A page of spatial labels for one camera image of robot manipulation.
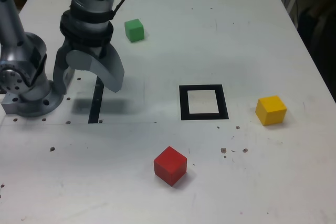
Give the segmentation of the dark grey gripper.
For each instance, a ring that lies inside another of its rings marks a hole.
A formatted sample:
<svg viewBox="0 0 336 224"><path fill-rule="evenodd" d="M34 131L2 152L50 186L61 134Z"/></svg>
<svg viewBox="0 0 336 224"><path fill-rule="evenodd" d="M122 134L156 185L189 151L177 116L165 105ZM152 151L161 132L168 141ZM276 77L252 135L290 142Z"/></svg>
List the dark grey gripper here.
<svg viewBox="0 0 336 224"><path fill-rule="evenodd" d="M92 39L65 38L56 53L53 71L58 93L66 95L75 70L94 73L114 93L122 88L124 67L115 48L111 44L92 45Z"/></svg>

